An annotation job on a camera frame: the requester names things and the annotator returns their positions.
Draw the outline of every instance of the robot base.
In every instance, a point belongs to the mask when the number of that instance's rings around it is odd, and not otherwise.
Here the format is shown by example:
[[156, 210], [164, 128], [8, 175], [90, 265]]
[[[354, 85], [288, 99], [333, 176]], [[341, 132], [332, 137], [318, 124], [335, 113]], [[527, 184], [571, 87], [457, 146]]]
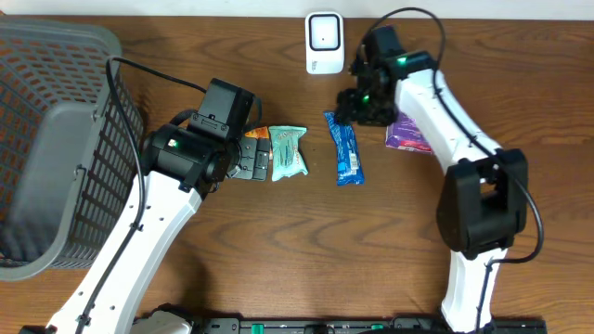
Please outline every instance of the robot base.
[[[163, 324], [169, 330], [160, 330]], [[132, 326], [151, 334], [362, 334], [378, 330], [378, 334], [442, 334], [452, 333], [440, 317], [430, 315], [402, 315], [393, 319], [289, 319], [289, 320], [243, 320], [232, 317], [199, 318], [185, 315], [183, 311], [165, 304], [148, 318], [138, 319]], [[537, 319], [494, 319], [484, 328], [484, 334], [547, 334], [547, 324]]]

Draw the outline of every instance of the wood grain surface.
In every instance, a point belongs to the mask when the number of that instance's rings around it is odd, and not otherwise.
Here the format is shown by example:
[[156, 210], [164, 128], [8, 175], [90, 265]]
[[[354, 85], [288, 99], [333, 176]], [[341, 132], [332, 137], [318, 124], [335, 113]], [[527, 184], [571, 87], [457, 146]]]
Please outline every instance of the wood grain surface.
[[[364, 186], [336, 186], [335, 147], [322, 111], [354, 84], [346, 71], [312, 76], [302, 19], [52, 18], [107, 27], [124, 55], [206, 85], [217, 77], [264, 101], [263, 124], [302, 125], [309, 175], [276, 183], [224, 182], [165, 256], [139, 313], [164, 302], [246, 317], [391, 317], [434, 313], [449, 251], [434, 213], [442, 179], [434, 157], [385, 148], [385, 130], [355, 127]], [[345, 20], [347, 62], [372, 22]], [[429, 20], [402, 19], [409, 49], [434, 52]], [[447, 20], [443, 70], [474, 120], [505, 148], [521, 148], [542, 211], [545, 248], [503, 266], [495, 316], [542, 316], [549, 333], [594, 329], [594, 23]], [[125, 68], [149, 129], [200, 105], [202, 94]], [[535, 244], [534, 220], [510, 256]], [[45, 324], [85, 271], [48, 270], [0, 283], [0, 332]]]

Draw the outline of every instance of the plastic bag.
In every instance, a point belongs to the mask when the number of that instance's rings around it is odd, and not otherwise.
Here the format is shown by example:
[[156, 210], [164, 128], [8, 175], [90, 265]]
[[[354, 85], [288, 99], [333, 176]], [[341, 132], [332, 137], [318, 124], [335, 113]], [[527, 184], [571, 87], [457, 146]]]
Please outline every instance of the plastic bag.
[[270, 126], [272, 140], [272, 181], [297, 173], [307, 175], [305, 162], [299, 153], [299, 138], [307, 129], [298, 126]]

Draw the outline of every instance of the mesh basket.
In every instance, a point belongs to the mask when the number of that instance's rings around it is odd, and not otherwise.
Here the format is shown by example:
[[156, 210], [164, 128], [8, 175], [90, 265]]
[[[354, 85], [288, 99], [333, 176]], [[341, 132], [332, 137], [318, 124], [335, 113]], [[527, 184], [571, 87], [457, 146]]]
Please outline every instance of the mesh basket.
[[117, 222], [136, 174], [105, 80], [106, 56], [121, 53], [103, 28], [0, 18], [0, 280], [88, 267]]

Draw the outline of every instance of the blue snack bar wrapper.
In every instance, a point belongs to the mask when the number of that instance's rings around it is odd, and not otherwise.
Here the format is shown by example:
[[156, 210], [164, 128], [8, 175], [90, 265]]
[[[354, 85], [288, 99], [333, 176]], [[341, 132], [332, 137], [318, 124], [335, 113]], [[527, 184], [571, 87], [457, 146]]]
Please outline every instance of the blue snack bar wrapper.
[[361, 169], [359, 148], [356, 145], [355, 132], [351, 125], [340, 125], [334, 121], [334, 112], [324, 112], [328, 121], [328, 128], [334, 144], [336, 145], [336, 158], [338, 162], [338, 186], [348, 184], [363, 185], [365, 176]]

